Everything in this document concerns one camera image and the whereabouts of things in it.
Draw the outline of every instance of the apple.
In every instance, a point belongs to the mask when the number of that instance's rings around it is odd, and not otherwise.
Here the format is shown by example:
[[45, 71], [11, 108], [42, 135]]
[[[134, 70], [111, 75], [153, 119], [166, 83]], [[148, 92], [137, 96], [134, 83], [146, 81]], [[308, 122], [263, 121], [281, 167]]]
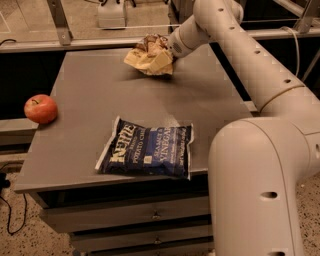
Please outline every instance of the apple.
[[58, 107], [50, 96], [38, 94], [27, 100], [24, 113], [33, 122], [48, 124], [57, 117]]

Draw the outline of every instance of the blue chip bag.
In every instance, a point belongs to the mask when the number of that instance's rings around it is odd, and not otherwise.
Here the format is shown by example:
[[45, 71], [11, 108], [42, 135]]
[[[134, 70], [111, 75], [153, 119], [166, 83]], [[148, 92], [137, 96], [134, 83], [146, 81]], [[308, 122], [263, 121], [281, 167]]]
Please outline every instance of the blue chip bag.
[[193, 126], [145, 128], [117, 118], [96, 165], [100, 173], [189, 178]]

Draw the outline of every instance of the gray table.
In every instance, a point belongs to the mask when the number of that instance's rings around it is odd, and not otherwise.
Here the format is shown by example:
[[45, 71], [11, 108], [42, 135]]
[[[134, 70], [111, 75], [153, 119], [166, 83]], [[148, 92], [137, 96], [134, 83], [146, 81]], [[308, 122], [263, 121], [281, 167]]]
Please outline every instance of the gray table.
[[[66, 54], [52, 91], [59, 117], [36, 131], [15, 191], [29, 193], [44, 208], [43, 220], [57, 232], [73, 233], [72, 244], [81, 251], [132, 256], [207, 251], [213, 246], [207, 180], [192, 180], [205, 176], [217, 131], [251, 114], [208, 45], [177, 60], [171, 77], [147, 77], [124, 64], [128, 50]], [[117, 116], [145, 127], [193, 123], [190, 184], [165, 176], [97, 173]], [[145, 192], [133, 195], [136, 190]], [[172, 225], [175, 221], [180, 226]]]
[[209, 46], [179, 59], [171, 78], [147, 77], [124, 64], [127, 52], [66, 54], [52, 91], [59, 117], [37, 130], [17, 192], [141, 179], [94, 169], [118, 115], [146, 127], [193, 123], [192, 172], [207, 170], [208, 149], [220, 128], [250, 116]]

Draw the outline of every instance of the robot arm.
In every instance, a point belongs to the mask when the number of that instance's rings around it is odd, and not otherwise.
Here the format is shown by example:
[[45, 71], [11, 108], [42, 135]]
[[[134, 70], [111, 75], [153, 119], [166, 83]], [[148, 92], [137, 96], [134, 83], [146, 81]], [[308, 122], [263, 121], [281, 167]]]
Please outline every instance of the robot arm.
[[240, 27], [230, 3], [195, 0], [169, 37], [178, 58], [218, 42], [261, 116], [227, 125], [211, 145], [216, 254], [303, 256], [295, 186], [320, 170], [319, 100]]

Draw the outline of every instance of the drawer handle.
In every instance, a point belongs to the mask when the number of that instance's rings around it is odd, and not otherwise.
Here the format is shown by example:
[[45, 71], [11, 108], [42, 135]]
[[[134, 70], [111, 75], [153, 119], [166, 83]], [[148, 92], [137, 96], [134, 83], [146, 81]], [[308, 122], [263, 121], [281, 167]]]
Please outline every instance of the drawer handle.
[[157, 211], [154, 212], [153, 216], [151, 217], [153, 220], [160, 220], [161, 219], [161, 215], [158, 214]]
[[159, 239], [159, 237], [157, 237], [156, 240], [154, 240], [153, 243], [158, 245], [158, 244], [162, 244], [162, 241]]

